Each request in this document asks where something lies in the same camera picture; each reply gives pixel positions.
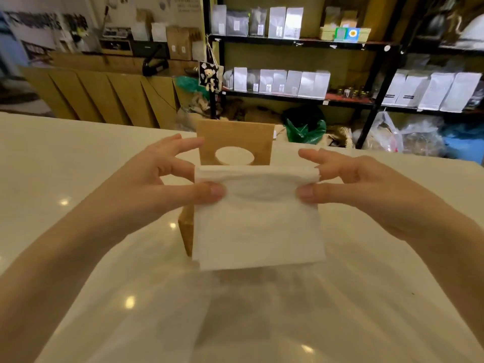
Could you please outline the white paper napkin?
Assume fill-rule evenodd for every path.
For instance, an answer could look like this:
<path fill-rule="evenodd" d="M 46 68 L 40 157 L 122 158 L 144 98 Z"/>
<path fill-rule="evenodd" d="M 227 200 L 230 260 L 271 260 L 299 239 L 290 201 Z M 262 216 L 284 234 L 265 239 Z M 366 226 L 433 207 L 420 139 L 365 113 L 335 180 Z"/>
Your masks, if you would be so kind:
<path fill-rule="evenodd" d="M 192 260 L 201 270 L 324 262 L 318 205 L 296 190 L 319 182 L 310 166 L 203 165 L 196 183 L 220 183 L 226 193 L 195 206 Z"/>

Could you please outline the silver foil pouch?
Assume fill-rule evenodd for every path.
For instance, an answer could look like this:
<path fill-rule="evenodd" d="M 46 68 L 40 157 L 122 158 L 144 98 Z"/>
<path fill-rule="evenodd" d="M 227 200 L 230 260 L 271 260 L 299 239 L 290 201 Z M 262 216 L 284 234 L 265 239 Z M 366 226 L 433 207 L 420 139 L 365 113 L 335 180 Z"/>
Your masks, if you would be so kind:
<path fill-rule="evenodd" d="M 269 10 L 268 38 L 282 39 L 284 34 L 286 7 L 271 7 Z"/>
<path fill-rule="evenodd" d="M 214 5 L 211 8 L 211 34 L 218 36 L 226 35 L 227 6 Z"/>
<path fill-rule="evenodd" d="M 283 39 L 299 40 L 304 8 L 287 8 Z"/>

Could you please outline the person's right forearm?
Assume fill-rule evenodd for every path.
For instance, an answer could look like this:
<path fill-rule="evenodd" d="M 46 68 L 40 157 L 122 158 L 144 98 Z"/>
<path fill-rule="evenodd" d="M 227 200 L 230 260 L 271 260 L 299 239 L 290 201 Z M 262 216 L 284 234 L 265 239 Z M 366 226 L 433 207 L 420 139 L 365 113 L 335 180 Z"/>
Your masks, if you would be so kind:
<path fill-rule="evenodd" d="M 408 240 L 452 304 L 484 307 L 484 229 L 431 194 Z"/>

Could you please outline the clear-window foil pouch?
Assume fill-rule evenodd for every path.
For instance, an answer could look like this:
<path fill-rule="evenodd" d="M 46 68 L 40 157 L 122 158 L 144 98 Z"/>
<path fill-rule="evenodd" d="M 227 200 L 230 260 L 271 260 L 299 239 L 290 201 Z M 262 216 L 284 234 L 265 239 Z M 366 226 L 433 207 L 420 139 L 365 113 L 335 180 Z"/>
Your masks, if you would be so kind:
<path fill-rule="evenodd" d="M 268 10 L 257 7 L 252 8 L 249 17 L 249 36 L 264 37 Z"/>

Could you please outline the person's right hand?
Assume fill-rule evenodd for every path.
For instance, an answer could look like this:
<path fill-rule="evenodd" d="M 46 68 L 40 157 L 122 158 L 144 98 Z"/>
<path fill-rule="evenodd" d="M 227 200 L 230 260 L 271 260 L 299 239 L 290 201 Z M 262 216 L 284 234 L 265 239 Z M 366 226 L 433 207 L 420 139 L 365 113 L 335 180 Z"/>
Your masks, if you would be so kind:
<path fill-rule="evenodd" d="M 366 213 L 389 234 L 408 242 L 417 225 L 418 207 L 430 197 L 430 191 L 369 156 L 308 148 L 298 154 L 317 164 L 318 183 L 344 185 L 343 205 Z"/>

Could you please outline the stack of small beige boxes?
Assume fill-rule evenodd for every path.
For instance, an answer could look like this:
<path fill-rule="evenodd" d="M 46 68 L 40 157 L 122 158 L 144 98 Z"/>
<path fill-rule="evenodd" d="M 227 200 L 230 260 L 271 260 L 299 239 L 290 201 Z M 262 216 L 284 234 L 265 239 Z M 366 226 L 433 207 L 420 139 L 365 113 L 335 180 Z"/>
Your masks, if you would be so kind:
<path fill-rule="evenodd" d="M 321 19 L 319 40 L 325 42 L 366 43 L 372 29 L 359 26 L 360 16 L 363 16 L 363 14 L 357 10 L 327 6 Z"/>

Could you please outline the teal plastic bag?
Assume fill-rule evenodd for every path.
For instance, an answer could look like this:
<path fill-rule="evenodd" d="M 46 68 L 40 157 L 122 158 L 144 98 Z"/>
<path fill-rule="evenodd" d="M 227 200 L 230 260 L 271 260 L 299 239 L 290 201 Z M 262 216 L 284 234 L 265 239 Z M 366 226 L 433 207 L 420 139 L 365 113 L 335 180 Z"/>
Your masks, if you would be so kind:
<path fill-rule="evenodd" d="M 209 92 L 205 87 L 199 85 L 198 78 L 188 76 L 177 76 L 173 78 L 174 88 L 178 96 L 178 100 L 181 102 L 183 97 L 188 94 L 201 93 L 202 96 L 209 100 Z"/>

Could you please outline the hanging bear charm card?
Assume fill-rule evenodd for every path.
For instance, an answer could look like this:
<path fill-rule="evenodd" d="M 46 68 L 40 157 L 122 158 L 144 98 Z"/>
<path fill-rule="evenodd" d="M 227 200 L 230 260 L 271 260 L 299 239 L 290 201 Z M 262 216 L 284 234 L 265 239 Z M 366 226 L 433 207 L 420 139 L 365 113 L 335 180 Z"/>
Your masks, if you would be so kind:
<path fill-rule="evenodd" d="M 221 90 L 221 74 L 223 74 L 222 66 L 199 61 L 198 81 L 206 91 L 215 93 Z"/>

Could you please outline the row of silver pouches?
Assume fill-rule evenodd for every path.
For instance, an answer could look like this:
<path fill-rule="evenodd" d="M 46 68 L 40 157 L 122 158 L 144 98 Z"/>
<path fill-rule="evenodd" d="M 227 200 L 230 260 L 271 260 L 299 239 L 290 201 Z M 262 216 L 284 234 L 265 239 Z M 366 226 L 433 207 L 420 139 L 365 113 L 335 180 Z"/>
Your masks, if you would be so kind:
<path fill-rule="evenodd" d="M 277 101 L 314 101 L 330 99 L 329 71 L 301 72 L 235 67 L 224 74 L 221 94 Z"/>

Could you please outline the dark grey foil pouch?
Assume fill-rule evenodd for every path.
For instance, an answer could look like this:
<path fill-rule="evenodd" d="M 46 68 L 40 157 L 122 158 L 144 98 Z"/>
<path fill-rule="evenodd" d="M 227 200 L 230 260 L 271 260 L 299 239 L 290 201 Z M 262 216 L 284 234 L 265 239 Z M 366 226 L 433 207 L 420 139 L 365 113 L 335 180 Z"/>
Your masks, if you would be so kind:
<path fill-rule="evenodd" d="M 249 35 L 249 11 L 227 10 L 226 35 L 247 37 Z"/>

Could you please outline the wooden napkin holder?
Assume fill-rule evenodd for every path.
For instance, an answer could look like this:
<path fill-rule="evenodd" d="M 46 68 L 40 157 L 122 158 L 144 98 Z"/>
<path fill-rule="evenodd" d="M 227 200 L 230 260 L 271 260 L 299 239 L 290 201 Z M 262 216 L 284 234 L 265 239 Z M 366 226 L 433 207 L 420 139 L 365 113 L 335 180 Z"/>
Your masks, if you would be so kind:
<path fill-rule="evenodd" d="M 203 119 L 197 124 L 197 136 L 204 138 L 199 149 L 201 165 L 228 165 L 217 158 L 224 147 L 239 147 L 253 155 L 248 165 L 269 165 L 274 141 L 274 124 Z"/>

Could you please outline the wall poster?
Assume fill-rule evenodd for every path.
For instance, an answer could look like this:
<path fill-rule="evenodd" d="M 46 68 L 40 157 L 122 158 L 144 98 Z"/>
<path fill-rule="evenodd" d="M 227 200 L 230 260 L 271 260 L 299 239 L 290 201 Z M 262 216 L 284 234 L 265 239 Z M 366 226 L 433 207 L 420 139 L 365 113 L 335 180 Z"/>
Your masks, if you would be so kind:
<path fill-rule="evenodd" d="M 3 21 L 23 49 L 27 62 L 48 57 L 60 42 L 74 42 L 89 34 L 87 18 L 78 13 L 0 11 Z"/>

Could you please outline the cardboard counter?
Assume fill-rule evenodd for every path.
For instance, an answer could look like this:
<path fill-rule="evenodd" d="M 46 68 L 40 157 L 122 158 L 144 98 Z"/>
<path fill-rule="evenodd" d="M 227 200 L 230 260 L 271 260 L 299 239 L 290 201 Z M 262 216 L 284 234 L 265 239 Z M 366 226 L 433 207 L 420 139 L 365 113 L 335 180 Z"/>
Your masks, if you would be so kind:
<path fill-rule="evenodd" d="M 17 67 L 57 118 L 173 129 L 180 102 L 172 75 L 144 77 L 143 60 L 53 51 Z"/>

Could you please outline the brown paper bags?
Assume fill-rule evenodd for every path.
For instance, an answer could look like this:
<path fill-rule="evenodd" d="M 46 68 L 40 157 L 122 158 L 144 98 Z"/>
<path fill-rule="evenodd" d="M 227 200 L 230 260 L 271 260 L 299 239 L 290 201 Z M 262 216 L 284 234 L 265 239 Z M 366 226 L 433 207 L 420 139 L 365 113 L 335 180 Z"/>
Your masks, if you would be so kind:
<path fill-rule="evenodd" d="M 193 42 L 202 40 L 199 28 L 169 25 L 166 27 L 166 38 L 171 60 L 193 60 Z"/>

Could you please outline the row of small glass jars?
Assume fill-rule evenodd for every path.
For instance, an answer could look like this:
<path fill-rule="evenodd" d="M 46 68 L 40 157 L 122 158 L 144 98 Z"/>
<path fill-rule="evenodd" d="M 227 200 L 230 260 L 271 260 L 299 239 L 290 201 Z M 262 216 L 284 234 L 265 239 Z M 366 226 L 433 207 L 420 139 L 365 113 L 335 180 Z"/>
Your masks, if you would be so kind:
<path fill-rule="evenodd" d="M 369 98 L 370 91 L 364 86 L 344 86 L 340 85 L 336 88 L 335 93 L 338 97 L 343 99 L 366 99 Z"/>

